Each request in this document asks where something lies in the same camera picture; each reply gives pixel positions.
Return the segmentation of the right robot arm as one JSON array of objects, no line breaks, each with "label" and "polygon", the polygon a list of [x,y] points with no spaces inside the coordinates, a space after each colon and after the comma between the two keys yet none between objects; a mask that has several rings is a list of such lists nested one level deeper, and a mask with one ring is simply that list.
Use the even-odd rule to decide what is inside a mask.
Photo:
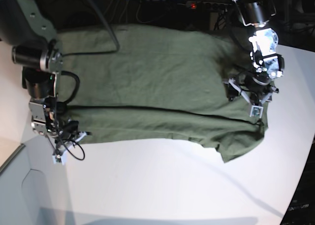
[{"label": "right robot arm", "polygon": [[22,66],[33,131],[48,139],[53,162],[65,164],[70,148],[89,132],[79,131],[78,121],[63,119],[80,79],[63,70],[63,45],[54,25],[35,0],[0,0],[0,38],[12,47],[12,61]]}]

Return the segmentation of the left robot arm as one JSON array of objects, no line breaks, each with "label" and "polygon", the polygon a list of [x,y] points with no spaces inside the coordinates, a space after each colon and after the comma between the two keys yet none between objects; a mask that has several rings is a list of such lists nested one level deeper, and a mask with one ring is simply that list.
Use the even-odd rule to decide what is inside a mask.
[{"label": "left robot arm", "polygon": [[235,4],[243,25],[251,28],[248,41],[252,45],[248,51],[251,68],[243,72],[243,81],[239,76],[231,77],[228,85],[252,107],[262,108],[272,94],[279,91],[274,81],[284,75],[284,59],[276,52],[279,37],[268,24],[276,15],[276,9],[273,0],[228,1]]}]

